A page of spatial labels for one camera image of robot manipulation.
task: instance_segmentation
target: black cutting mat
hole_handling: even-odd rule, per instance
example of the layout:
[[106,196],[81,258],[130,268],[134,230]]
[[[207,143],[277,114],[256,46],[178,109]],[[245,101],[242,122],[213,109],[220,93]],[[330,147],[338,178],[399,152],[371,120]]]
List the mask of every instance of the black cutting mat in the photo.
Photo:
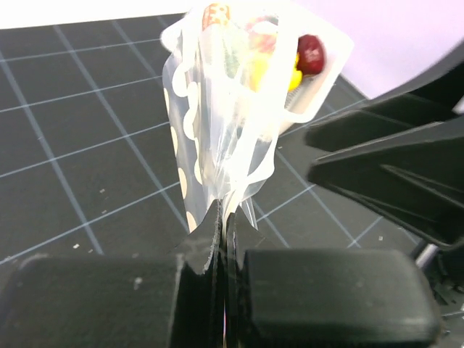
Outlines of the black cutting mat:
[[[186,217],[159,36],[180,15],[0,31],[0,289],[23,258],[164,254]],[[363,97],[339,79],[318,117]],[[410,252],[418,238],[305,181],[305,125],[278,142],[254,198],[260,230],[289,247]]]

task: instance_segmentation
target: plastic wrapper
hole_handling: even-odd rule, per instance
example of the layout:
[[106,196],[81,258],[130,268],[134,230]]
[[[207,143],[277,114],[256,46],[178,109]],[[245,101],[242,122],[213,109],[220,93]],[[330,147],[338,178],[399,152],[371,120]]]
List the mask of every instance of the plastic wrapper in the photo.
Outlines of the plastic wrapper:
[[162,72],[192,232],[214,199],[223,221],[274,171],[299,33],[285,2],[204,3],[183,19]]

